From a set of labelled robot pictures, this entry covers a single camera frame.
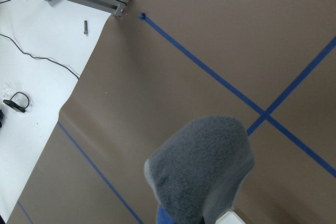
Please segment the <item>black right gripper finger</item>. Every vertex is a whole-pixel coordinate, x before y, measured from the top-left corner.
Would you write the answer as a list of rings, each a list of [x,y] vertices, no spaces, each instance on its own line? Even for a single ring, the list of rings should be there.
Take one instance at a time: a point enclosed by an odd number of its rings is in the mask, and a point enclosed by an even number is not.
[[[246,224],[246,223],[234,211],[227,211],[216,220],[215,224]]]

